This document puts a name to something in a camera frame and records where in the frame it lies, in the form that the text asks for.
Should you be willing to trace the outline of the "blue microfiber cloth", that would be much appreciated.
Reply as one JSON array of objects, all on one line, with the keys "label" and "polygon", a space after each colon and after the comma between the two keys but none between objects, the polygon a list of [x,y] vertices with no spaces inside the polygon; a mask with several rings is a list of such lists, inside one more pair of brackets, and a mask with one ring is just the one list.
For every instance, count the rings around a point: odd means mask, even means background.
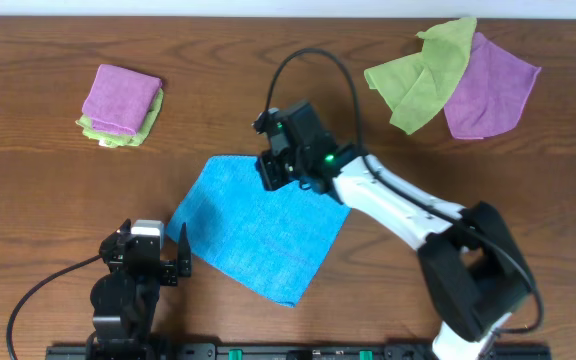
[{"label": "blue microfiber cloth", "polygon": [[192,252],[283,306],[301,300],[349,207],[291,183],[267,191],[252,156],[213,156],[174,212],[167,235],[187,232]]}]

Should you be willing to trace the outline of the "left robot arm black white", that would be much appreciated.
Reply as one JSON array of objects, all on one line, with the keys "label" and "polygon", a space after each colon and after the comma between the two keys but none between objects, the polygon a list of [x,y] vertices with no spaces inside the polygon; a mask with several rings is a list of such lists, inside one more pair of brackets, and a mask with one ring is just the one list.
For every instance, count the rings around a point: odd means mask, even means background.
[{"label": "left robot arm black white", "polygon": [[175,287],[192,274],[187,227],[178,232],[177,258],[163,260],[169,237],[160,221],[124,223],[105,240],[99,255],[109,273],[90,293],[94,333],[86,344],[87,359],[173,359],[169,341],[151,333],[160,289]]}]

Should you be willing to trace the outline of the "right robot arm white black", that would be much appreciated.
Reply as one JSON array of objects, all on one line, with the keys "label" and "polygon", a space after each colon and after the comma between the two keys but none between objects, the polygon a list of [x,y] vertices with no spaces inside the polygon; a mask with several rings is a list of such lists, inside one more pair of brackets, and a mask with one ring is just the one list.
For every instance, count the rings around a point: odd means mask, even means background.
[{"label": "right robot arm white black", "polygon": [[362,146],[339,145],[307,102],[262,112],[253,127],[266,190],[293,181],[373,218],[416,254],[442,320],[438,359],[483,359],[505,322],[535,294],[534,277],[500,213],[434,197],[384,168]]}]

